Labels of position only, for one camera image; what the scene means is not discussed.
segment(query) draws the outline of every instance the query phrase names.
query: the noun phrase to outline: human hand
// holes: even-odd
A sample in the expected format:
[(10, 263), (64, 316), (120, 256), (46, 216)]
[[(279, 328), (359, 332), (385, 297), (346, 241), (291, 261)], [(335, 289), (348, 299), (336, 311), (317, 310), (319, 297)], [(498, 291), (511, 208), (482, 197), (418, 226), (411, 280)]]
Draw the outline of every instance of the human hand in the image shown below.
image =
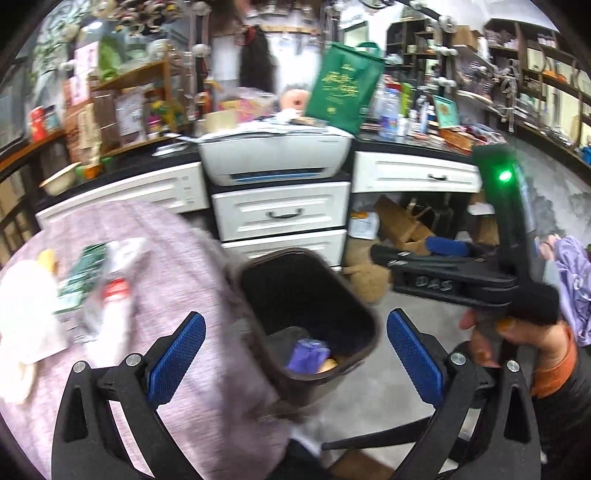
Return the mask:
[[(476, 325), (478, 314), (470, 309), (460, 319), (461, 330)], [(534, 325), (512, 317), (498, 320), (496, 331), (507, 341), (516, 345), (533, 345), (539, 350), (537, 368), (546, 370), (558, 365), (566, 356), (570, 338), (564, 322), (556, 325)], [(499, 367), (492, 358), (492, 347), (488, 339), (478, 329), (472, 330), (470, 340), (472, 359), (483, 367)]]

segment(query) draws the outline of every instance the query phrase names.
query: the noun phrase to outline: black countertop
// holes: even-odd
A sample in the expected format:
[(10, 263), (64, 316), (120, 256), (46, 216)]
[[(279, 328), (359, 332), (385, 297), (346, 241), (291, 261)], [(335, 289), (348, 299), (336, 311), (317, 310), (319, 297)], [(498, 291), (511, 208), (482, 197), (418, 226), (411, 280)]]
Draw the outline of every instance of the black countertop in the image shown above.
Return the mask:
[[(114, 158), (110, 173), (103, 173), (99, 177), (79, 183), (64, 193), (51, 197), (42, 191), (42, 198), (35, 205), (35, 212), (40, 212), (53, 205), (57, 205), (65, 200), (89, 192), (104, 185), (109, 185), (116, 181), (125, 180), (131, 177), (150, 173), (164, 168), (177, 167), (200, 160), (197, 144), (189, 146), (181, 151), (161, 157), (153, 157), (152, 154), (157, 147), (162, 147), (163, 143), (155, 145), (146, 145), (145, 147), (132, 150), (126, 154), (121, 154)], [(471, 157), (453, 151), (445, 145), (436, 145), (432, 142), (415, 140), (411, 137), (397, 138), (388, 140), (376, 134), (360, 134), (353, 141), (349, 158), (352, 159), (354, 151), (397, 153), (404, 155), (417, 155), (422, 157), (439, 158), (442, 160), (451, 160), (461, 163), (472, 163)]]

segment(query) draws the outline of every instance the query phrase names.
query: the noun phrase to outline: box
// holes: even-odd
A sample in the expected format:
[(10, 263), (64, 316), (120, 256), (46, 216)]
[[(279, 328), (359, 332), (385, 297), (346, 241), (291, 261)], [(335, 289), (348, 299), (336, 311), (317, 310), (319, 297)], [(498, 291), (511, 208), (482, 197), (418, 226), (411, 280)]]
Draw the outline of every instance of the box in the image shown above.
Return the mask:
[(376, 202), (375, 211), (379, 216), (382, 234), (392, 241), (394, 247), (419, 255), (430, 255), (425, 239), (435, 235), (416, 217), (384, 195)]
[(466, 45), (478, 51), (478, 37), (480, 33), (477, 30), (470, 30), (468, 25), (458, 25), (453, 34), (452, 45)]

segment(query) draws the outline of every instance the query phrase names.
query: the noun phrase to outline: trash bin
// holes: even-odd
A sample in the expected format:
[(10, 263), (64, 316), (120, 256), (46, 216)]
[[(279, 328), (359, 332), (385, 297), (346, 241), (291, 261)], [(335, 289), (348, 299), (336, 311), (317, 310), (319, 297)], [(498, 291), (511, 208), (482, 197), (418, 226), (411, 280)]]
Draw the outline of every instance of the trash bin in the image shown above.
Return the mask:
[[(244, 264), (233, 280), (250, 306), (248, 346), (281, 399), (294, 407), (334, 389), (377, 344), (373, 312), (314, 252), (290, 248), (259, 257)], [(303, 375), (282, 365), (266, 339), (293, 326), (326, 342), (338, 366)]]

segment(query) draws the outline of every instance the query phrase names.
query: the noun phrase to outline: pink fabric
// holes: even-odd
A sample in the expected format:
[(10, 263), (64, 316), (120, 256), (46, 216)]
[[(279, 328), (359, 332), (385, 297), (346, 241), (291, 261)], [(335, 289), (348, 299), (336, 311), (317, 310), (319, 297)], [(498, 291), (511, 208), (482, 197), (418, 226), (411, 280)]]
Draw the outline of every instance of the pink fabric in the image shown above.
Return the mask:
[[(225, 282), (216, 242), (158, 206), (115, 202), (84, 207), (54, 222), (21, 248), (7, 268), (51, 248), (63, 278), (86, 245), (132, 236), (146, 237), (150, 251), (133, 286), (137, 312), (129, 352), (146, 353), (192, 310), (207, 323), (203, 347), (176, 395), (158, 409), (162, 421), (205, 479), (264, 479), (283, 456), (288, 425), (258, 419), (276, 397), (232, 329), (240, 305)], [(43, 360), (25, 404), (0, 401), (12, 434), (46, 478), (51, 478), (51, 441), (61, 395), (72, 365), (84, 357), (83, 347), (74, 345)], [(134, 466), (149, 473), (121, 406), (112, 407)]]

